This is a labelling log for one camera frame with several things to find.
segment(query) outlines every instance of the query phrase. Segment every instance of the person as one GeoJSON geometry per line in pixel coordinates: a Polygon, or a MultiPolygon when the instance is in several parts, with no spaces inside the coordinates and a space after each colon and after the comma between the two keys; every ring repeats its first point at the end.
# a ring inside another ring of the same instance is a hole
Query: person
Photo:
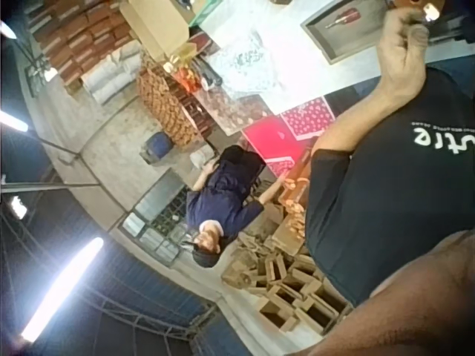
{"type": "Polygon", "coordinates": [[[472,355],[475,231],[462,231],[413,261],[337,325],[294,356],[472,355]]]}
{"type": "Polygon", "coordinates": [[[426,69],[422,21],[410,8],[387,14],[376,89],[312,150],[307,248],[354,306],[475,222],[473,102],[449,75],[426,69]]]}
{"type": "Polygon", "coordinates": [[[228,147],[218,163],[206,164],[187,196],[187,223],[200,232],[192,254],[204,268],[216,265],[224,248],[263,211],[285,180],[282,175],[257,200],[243,205],[265,162],[242,145],[228,147]]]}

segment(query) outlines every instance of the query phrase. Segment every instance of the stacked cardboard boxes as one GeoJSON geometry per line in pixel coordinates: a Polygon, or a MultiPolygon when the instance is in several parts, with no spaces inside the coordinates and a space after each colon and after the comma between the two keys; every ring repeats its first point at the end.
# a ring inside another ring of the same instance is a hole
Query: stacked cardboard boxes
{"type": "Polygon", "coordinates": [[[132,40],[119,0],[45,0],[27,14],[30,32],[65,85],[132,40]]]}

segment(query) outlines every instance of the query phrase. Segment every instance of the red screwdriver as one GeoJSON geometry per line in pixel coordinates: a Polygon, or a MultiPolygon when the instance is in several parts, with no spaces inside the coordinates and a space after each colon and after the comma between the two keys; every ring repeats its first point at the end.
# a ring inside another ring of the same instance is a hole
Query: red screwdriver
{"type": "Polygon", "coordinates": [[[346,10],[345,12],[338,15],[336,20],[326,26],[325,28],[331,28],[336,26],[337,24],[350,24],[354,21],[358,21],[361,18],[361,14],[358,9],[352,7],[351,9],[346,10]]]}

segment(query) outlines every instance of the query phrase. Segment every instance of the pink patterned paper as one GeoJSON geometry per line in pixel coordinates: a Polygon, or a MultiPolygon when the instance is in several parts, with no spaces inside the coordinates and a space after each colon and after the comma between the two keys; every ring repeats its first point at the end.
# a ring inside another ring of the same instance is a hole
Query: pink patterned paper
{"type": "Polygon", "coordinates": [[[269,167],[271,172],[276,177],[279,177],[281,174],[289,171],[290,168],[292,168],[295,164],[292,157],[265,159],[265,162],[267,164],[267,167],[269,167]]]}
{"type": "Polygon", "coordinates": [[[298,141],[322,135],[335,121],[335,115],[324,97],[286,111],[281,114],[281,118],[298,141]]]}

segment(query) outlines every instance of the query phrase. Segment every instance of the woman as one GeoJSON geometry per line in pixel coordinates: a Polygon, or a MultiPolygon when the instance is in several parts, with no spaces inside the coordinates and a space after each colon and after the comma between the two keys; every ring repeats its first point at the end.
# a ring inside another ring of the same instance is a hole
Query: woman
{"type": "Polygon", "coordinates": [[[188,225],[199,230],[193,240],[193,258],[204,268],[216,265],[224,248],[236,239],[262,211],[282,186],[284,177],[243,205],[251,187],[265,167],[255,152],[240,145],[228,147],[221,157],[209,162],[188,193],[188,225]]]}

